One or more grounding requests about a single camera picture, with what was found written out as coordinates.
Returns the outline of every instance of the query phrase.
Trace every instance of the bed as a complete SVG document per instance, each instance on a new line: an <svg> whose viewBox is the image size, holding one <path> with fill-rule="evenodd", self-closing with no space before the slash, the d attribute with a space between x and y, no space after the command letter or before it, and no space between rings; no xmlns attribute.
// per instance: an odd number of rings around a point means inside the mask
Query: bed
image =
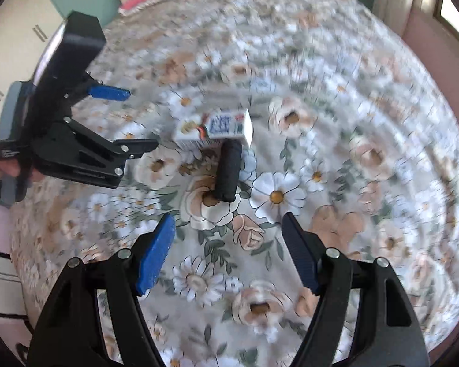
<svg viewBox="0 0 459 367"><path fill-rule="evenodd" d="M172 0L114 21L93 77L132 90L73 117L109 139L155 137L113 191L45 179L12 209L11 257L34 325L66 261L106 259L163 212L177 238L140 299L167 364L289 366L316 298L279 221L349 257L390 260L429 350L459 321L459 127L414 54L355 0ZM218 149L180 150L176 120L249 109L237 198L205 202ZM104 337L119 360L105 293ZM357 297L336 360L346 357Z"/></svg>

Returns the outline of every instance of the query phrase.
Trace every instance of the green leaf print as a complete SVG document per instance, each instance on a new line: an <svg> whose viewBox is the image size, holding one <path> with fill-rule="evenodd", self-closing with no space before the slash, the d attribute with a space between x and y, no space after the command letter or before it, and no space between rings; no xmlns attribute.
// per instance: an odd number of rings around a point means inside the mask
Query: green leaf print
<svg viewBox="0 0 459 367"><path fill-rule="evenodd" d="M289 327L292 331L294 331L297 335L299 335L301 339L303 339L306 336L306 331L307 331L306 326L302 323L296 323L296 322L289 320L288 318L283 318L280 321L279 325L282 328Z"/></svg>
<svg viewBox="0 0 459 367"><path fill-rule="evenodd" d="M391 177L388 179L388 182L390 182L392 185L396 185L399 182L398 175L396 173L391 175Z"/></svg>
<svg viewBox="0 0 459 367"><path fill-rule="evenodd" d="M277 247L277 255L279 256L280 260L284 260L284 248L282 244L280 244L279 240L275 239L275 246Z"/></svg>
<svg viewBox="0 0 459 367"><path fill-rule="evenodd" d="M208 324L204 329L204 341L206 345L209 346L209 340L211 339L211 326Z"/></svg>
<svg viewBox="0 0 459 367"><path fill-rule="evenodd" d="M216 356L222 356L226 352L226 348L228 347L228 343L224 342L221 345L219 345L218 350L216 351Z"/></svg>
<svg viewBox="0 0 459 367"><path fill-rule="evenodd" d="M267 254L265 254L265 269L267 269L267 271L270 271L271 267L272 267L272 257L270 256L270 252L267 251Z"/></svg>
<svg viewBox="0 0 459 367"><path fill-rule="evenodd" d="M221 321L226 321L233 318L233 311L231 308L231 304L225 309L225 312L223 313L223 317L221 318Z"/></svg>
<svg viewBox="0 0 459 367"><path fill-rule="evenodd" d="M247 192L247 191L249 191L249 190L251 189L251 187L250 187L249 185L247 185L247 184L246 184L245 182L243 182L243 181L239 181L239 182L238 182L238 186L239 186L239 188L240 188L242 191L245 191L245 192Z"/></svg>
<svg viewBox="0 0 459 367"><path fill-rule="evenodd" d="M209 261L213 264L219 261L219 265L221 267L226 264L226 272L230 274L233 268L236 268L236 264L228 261L228 258L230 258L231 255L228 251L223 249L224 246L225 243L223 240L206 240L206 243L204 244L204 256L209 258Z"/></svg>
<svg viewBox="0 0 459 367"><path fill-rule="evenodd" d="M340 131L340 139L345 142L345 143L349 143L350 142L350 139L352 137L352 134L348 131Z"/></svg>
<svg viewBox="0 0 459 367"><path fill-rule="evenodd" d="M258 349L252 348L248 350L241 350L239 352L240 361L245 367L253 367L257 362Z"/></svg>
<svg viewBox="0 0 459 367"><path fill-rule="evenodd" d="M220 237L224 237L224 235L228 232L228 227L225 225L225 226L219 226L218 227L218 231L219 231L219 236Z"/></svg>
<svg viewBox="0 0 459 367"><path fill-rule="evenodd" d="M265 252L267 251L273 244L274 240L270 240L268 242L265 242L264 244L262 244L259 248L257 248L256 250L253 250L250 255L258 255L258 254L262 254L262 252Z"/></svg>
<svg viewBox="0 0 459 367"><path fill-rule="evenodd" d="M381 216L382 219L390 219L392 211L393 211L392 207L386 202L383 202L383 206L379 210L379 215Z"/></svg>
<svg viewBox="0 0 459 367"><path fill-rule="evenodd" d="M276 222L274 224L271 224L270 222L263 222L261 224L259 224L258 226L260 226L262 229L270 229L270 228L274 228L276 226L279 226L279 224Z"/></svg>
<svg viewBox="0 0 459 367"><path fill-rule="evenodd" d="M159 314L157 314L157 318L155 320L155 322L157 323L163 323L165 320L167 320L168 318L170 317L170 315L166 315L165 317L160 317Z"/></svg>
<svg viewBox="0 0 459 367"><path fill-rule="evenodd" d="M284 142L284 149L280 152L280 159L284 160L284 171L293 171L294 162L291 159L292 152L290 148L296 149L296 141L287 138Z"/></svg>
<svg viewBox="0 0 459 367"><path fill-rule="evenodd" d="M175 233L177 234L177 239L184 241L185 240L185 233L180 227L175 228Z"/></svg>
<svg viewBox="0 0 459 367"><path fill-rule="evenodd" d="M175 198L176 195L177 195L177 192L169 193L166 195L161 195L159 196L160 203L168 204Z"/></svg>

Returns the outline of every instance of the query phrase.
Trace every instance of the white daisy print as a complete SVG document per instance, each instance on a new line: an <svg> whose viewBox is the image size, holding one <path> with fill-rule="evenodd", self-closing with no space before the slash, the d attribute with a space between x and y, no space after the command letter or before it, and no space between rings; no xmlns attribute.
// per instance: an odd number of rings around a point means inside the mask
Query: white daisy print
<svg viewBox="0 0 459 367"><path fill-rule="evenodd" d="M118 215L115 217L114 228L119 237L126 237L132 233L132 228L129 225L129 219L123 215Z"/></svg>
<svg viewBox="0 0 459 367"><path fill-rule="evenodd" d="M143 192L139 189L132 188L130 191L130 208L145 215L157 214L162 208L160 200L155 192Z"/></svg>
<svg viewBox="0 0 459 367"><path fill-rule="evenodd" d="M394 169L402 184L407 184L413 180L413 167L408 158L400 158L394 164Z"/></svg>
<svg viewBox="0 0 459 367"><path fill-rule="evenodd" d="M306 154L310 157L314 156L318 152L318 147L315 142L314 131L308 131L305 136L299 138L299 145L306 150Z"/></svg>
<svg viewBox="0 0 459 367"><path fill-rule="evenodd" d="M173 118L182 119L194 113L202 104L203 95L197 87L186 87L163 93L163 103L168 105Z"/></svg>
<svg viewBox="0 0 459 367"><path fill-rule="evenodd" d="M363 120L374 122L375 124L382 124L385 121L382 112L371 102L361 102L357 113Z"/></svg>
<svg viewBox="0 0 459 367"><path fill-rule="evenodd" d="M277 366L278 367L290 367L292 361L296 357L296 351L289 352L279 360L277 360Z"/></svg>
<svg viewBox="0 0 459 367"><path fill-rule="evenodd" d="M429 221L434 217L432 193L422 190L415 194L415 209L423 221Z"/></svg>
<svg viewBox="0 0 459 367"><path fill-rule="evenodd" d="M151 338L153 338L160 345L163 345L167 342L167 332L160 323L148 325L148 331L150 332Z"/></svg>
<svg viewBox="0 0 459 367"><path fill-rule="evenodd" d="M208 264L200 256L194 258L188 256L180 262L180 267L173 267L175 292L187 298L189 302L194 300L202 306L211 306L223 297L224 275L214 274L214 264Z"/></svg>
<svg viewBox="0 0 459 367"><path fill-rule="evenodd" d="M262 38L255 35L246 35L242 38L233 37L233 42L240 48L241 51L250 54L257 54L263 45Z"/></svg>
<svg viewBox="0 0 459 367"><path fill-rule="evenodd" d="M202 54L197 55L196 63L201 70L208 70L213 66L218 66L221 63L221 53L219 51L204 51Z"/></svg>
<svg viewBox="0 0 459 367"><path fill-rule="evenodd" d="M243 367L243 364L234 357L220 356L217 359L200 361L196 367Z"/></svg>
<svg viewBox="0 0 459 367"><path fill-rule="evenodd" d="M184 357L180 349L164 349L160 352L160 356L166 367L194 367L194 362Z"/></svg>
<svg viewBox="0 0 459 367"><path fill-rule="evenodd" d="M117 211L126 211L130 207L129 190L119 186L110 194L110 202Z"/></svg>
<svg viewBox="0 0 459 367"><path fill-rule="evenodd" d="M141 236L145 233L151 233L157 227L158 222L154 219L149 221L141 221L140 224L135 228L134 233L136 236Z"/></svg>
<svg viewBox="0 0 459 367"><path fill-rule="evenodd" d="M255 180L257 177L257 160L255 158L255 152L252 149L244 149L241 153L240 163L240 181Z"/></svg>
<svg viewBox="0 0 459 367"><path fill-rule="evenodd" d="M190 150L179 150L181 161L184 164L192 164L196 160L202 160L200 149L194 148Z"/></svg>
<svg viewBox="0 0 459 367"><path fill-rule="evenodd" d="M145 138L146 134L145 126L136 121L130 121L114 134L114 139L141 139Z"/></svg>
<svg viewBox="0 0 459 367"><path fill-rule="evenodd" d="M280 222L283 215L292 212L300 214L306 204L306 192L299 188L299 178L288 172L264 172L254 182L250 205L257 208L255 216L268 222Z"/></svg>
<svg viewBox="0 0 459 367"><path fill-rule="evenodd" d="M105 193L91 195L87 202L87 212L95 222L105 222L109 213L109 196Z"/></svg>
<svg viewBox="0 0 459 367"><path fill-rule="evenodd" d="M323 160L315 158L306 159L304 166L300 170L301 180L310 192L321 192L325 190L327 183L327 167Z"/></svg>
<svg viewBox="0 0 459 367"><path fill-rule="evenodd" d="M243 283L237 277L228 277L225 280L226 292L237 294L243 288Z"/></svg>

